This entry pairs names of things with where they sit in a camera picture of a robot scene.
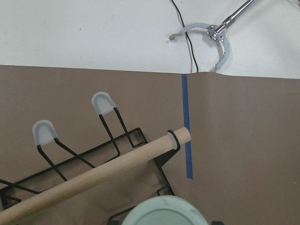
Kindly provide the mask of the pale green cup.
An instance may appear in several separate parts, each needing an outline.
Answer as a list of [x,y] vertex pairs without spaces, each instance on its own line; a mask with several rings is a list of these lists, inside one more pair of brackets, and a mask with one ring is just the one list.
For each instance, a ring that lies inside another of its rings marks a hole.
[[148,199],[125,217],[123,225],[207,225],[208,222],[188,201],[173,195]]

